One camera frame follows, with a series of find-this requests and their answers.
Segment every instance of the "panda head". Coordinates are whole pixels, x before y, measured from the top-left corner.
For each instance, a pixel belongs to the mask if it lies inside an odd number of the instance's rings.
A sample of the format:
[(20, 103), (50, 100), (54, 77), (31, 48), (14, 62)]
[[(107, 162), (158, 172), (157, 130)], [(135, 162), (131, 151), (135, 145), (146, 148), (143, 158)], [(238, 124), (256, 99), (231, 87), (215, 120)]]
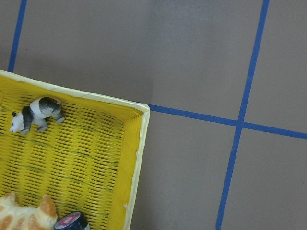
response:
[(24, 116), (20, 113), (12, 112), (13, 119), (12, 119), (12, 127), (10, 128), (10, 131), (13, 133), (16, 133), (20, 130), (24, 129)]

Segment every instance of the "container lid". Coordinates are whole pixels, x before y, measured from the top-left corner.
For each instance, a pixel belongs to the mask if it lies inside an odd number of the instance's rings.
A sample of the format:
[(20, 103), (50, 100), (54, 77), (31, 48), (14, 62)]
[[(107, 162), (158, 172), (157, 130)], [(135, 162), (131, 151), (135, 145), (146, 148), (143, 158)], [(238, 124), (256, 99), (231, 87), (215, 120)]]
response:
[(84, 230), (87, 225), (82, 212), (71, 212), (56, 223), (54, 230)]

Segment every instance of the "floor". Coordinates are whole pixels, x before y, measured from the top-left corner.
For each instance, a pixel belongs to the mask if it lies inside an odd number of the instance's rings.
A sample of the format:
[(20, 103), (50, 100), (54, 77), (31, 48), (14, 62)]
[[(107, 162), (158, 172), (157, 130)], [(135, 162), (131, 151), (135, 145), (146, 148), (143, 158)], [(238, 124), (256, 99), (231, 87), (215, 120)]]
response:
[(132, 230), (302, 230), (306, 11), (304, 0), (2, 0), (0, 69), (149, 104)]

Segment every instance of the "toy panda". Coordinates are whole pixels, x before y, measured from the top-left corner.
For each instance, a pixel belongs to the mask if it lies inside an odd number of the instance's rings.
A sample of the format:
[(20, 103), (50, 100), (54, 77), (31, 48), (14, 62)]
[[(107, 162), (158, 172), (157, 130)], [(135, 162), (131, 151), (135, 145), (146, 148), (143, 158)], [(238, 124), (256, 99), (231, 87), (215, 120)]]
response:
[(24, 107), (18, 114), (12, 112), (12, 127), (10, 131), (15, 133), (21, 130), (20, 134), (26, 134), (30, 131), (31, 124), (39, 126), (38, 132), (47, 128), (46, 117), (57, 118), (56, 123), (65, 120), (61, 111), (61, 102), (50, 97), (41, 97), (33, 101), (30, 106)]

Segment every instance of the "blue tape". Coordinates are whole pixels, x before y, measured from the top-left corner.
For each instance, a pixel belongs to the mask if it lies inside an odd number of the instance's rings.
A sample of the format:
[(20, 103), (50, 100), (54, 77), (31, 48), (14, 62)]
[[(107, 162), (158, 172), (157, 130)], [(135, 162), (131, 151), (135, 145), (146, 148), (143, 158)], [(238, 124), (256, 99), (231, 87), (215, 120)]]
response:
[(158, 106), (158, 105), (153, 105), (153, 104), (149, 104), (149, 107), (152, 111), (156, 111), (156, 112), (160, 112), (164, 114), (183, 116), (183, 117), (193, 118), (193, 119), (202, 120), (202, 121), (210, 121), (210, 122), (215, 122), (215, 123), (229, 125), (229, 126), (236, 126), (237, 124), (236, 120), (222, 118), (218, 116), (199, 114), (199, 113), (189, 112), (189, 111), (180, 110), (180, 109), (173, 109), (173, 108), (168, 108), (168, 107), (163, 107), (163, 106)]
[(255, 74), (257, 58), (258, 58), (258, 54), (260, 50), (260, 44), (261, 44), (262, 34), (264, 30), (264, 25), (265, 25), (265, 19), (266, 19), (268, 7), (269, 7), (269, 2), (270, 2), (269, 0), (264, 0), (262, 3), (256, 38), (254, 42), (254, 48), (253, 48), (253, 52), (252, 52), (250, 63), (249, 63), (248, 76), (247, 76), (247, 80), (246, 80), (246, 84), (244, 88), (242, 103), (241, 103), (240, 112), (238, 116), (238, 123), (236, 126), (236, 131), (235, 131), (235, 136), (234, 136), (234, 142), (233, 142), (232, 150), (231, 150), (229, 161), (228, 161), (228, 167), (226, 171), (224, 187), (222, 191), (220, 206), (219, 206), (216, 224), (215, 224), (215, 227), (217, 230), (220, 230), (222, 228), (230, 183), (231, 183), (232, 174), (233, 174), (234, 166), (236, 162), (236, 154), (237, 154), (237, 150), (238, 150), (239, 143), (240, 143), (241, 132), (242, 132), (244, 118), (245, 118), (245, 114), (247, 110), (251, 85), (252, 85), (253, 77)]
[(20, 38), (20, 34), (21, 34), (21, 28), (23, 26), (24, 13), (25, 13), (26, 5), (27, 5), (27, 0), (21, 0), (18, 18), (17, 18), (17, 24), (16, 24), (16, 28), (15, 28), (14, 39), (13, 39), (13, 44), (12, 44), (12, 49), (11, 49), (10, 62), (9, 62), (9, 67), (8, 67), (8, 72), (12, 72), (12, 73), (14, 72), (15, 61), (16, 61), (16, 57), (17, 57), (18, 44), (19, 44), (19, 38)]
[(244, 122), (243, 128), (253, 129), (257, 131), (267, 132), (267, 133), (274, 133), (278, 135), (293, 137), (293, 138), (300, 138), (307, 140), (307, 133), (295, 132), (287, 129), (282, 128), (274, 128), (270, 126), (263, 126), (257, 125), (249, 122)]
[(293, 137), (293, 138), (307, 139), (307, 133), (296, 132), (296, 131), (291, 131), (291, 130), (282, 129), (282, 128), (274, 128), (271, 126), (263, 126), (263, 125), (258, 125), (254, 123), (249, 123), (249, 122), (239, 123), (236, 120), (227, 119), (223, 117), (199, 114), (199, 113), (194, 113), (194, 112), (190, 112), (186, 110), (173, 109), (173, 108), (163, 107), (163, 106), (153, 105), (153, 104), (149, 104), (149, 107), (151, 111), (155, 111), (155, 112), (159, 112), (163, 114), (171, 114), (171, 115), (182, 116), (182, 117), (187, 117), (187, 118), (192, 118), (192, 119), (197, 119), (197, 120), (202, 120), (202, 121), (214, 122), (214, 123), (223, 124), (223, 125), (236, 126), (236, 127), (238, 126), (238, 124), (241, 124), (242, 128), (246, 128), (246, 129), (252, 129), (252, 130), (256, 130), (260, 132), (273, 133), (273, 134), (283, 135), (283, 136), (288, 136), (288, 137)]

